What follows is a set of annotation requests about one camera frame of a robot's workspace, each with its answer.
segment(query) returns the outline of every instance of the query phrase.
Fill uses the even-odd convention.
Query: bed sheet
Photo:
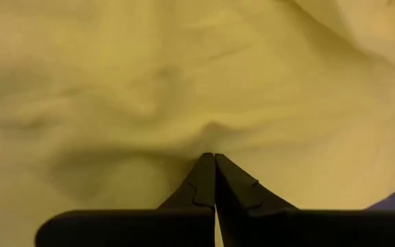
[[[395,67],[291,1],[0,1],[0,246],[221,152],[300,208],[395,191]]]

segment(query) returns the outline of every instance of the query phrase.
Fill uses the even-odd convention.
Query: white fabric
[[[395,0],[295,0],[368,54],[395,64]]]
[[[269,0],[0,1],[0,246],[222,152],[302,208],[395,191],[395,68]]]

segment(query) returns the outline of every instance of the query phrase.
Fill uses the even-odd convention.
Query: wrinkled fabric
[[[395,64],[395,0],[294,0],[358,49]]]
[[[291,1],[0,1],[0,246],[221,152],[300,208],[395,191],[395,67]]]

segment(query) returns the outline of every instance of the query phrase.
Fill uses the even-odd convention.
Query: cream cloth
[[[395,191],[395,68],[269,0],[0,1],[0,246],[222,152],[302,208]]]

